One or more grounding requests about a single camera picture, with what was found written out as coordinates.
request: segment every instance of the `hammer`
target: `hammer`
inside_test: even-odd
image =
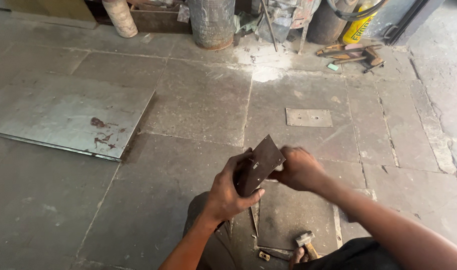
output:
[[[316,236],[314,235],[314,233],[311,230],[309,230],[308,232],[295,238],[298,247],[304,247],[305,251],[308,253],[310,261],[320,258],[317,251],[311,243],[312,239],[314,239],[315,237]]]

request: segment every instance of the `green eraser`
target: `green eraser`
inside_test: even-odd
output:
[[[329,69],[333,70],[333,71],[339,70],[339,67],[336,66],[336,65],[334,65],[334,64],[332,64],[332,63],[328,64],[327,67],[328,67]]]

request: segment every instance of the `yellow container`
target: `yellow container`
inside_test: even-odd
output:
[[[366,0],[365,3],[360,7],[358,12],[369,9],[369,8],[375,6],[379,2],[380,2],[380,0]],[[350,28],[348,29],[348,31],[345,33],[344,37],[342,38],[343,42],[345,44],[358,43],[360,41],[360,38],[364,34],[365,29],[367,29],[367,27],[369,26],[370,22],[375,17],[375,15],[377,15],[377,12],[375,12],[370,17],[367,17],[367,18],[359,20],[359,21],[352,22],[352,25],[350,26]]]

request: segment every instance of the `cardboard tube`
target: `cardboard tube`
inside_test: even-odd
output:
[[[102,3],[121,37],[131,38],[138,33],[126,0],[103,0]]]

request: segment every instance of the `hand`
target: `hand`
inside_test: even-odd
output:
[[[242,164],[253,156],[252,149],[228,159],[224,169],[215,176],[202,215],[219,224],[230,220],[233,216],[254,205],[265,193],[265,189],[256,189],[249,197],[242,198],[235,190],[234,173],[242,168]]]
[[[288,146],[280,149],[286,158],[282,171],[274,170],[268,178],[275,179],[288,187],[298,191],[317,193],[325,181],[324,168],[314,156],[301,147]]]
[[[293,255],[290,258],[290,261],[288,261],[288,269],[292,270],[294,264],[308,262],[308,261],[309,261],[309,255],[305,254],[303,247],[298,247],[293,251]]]

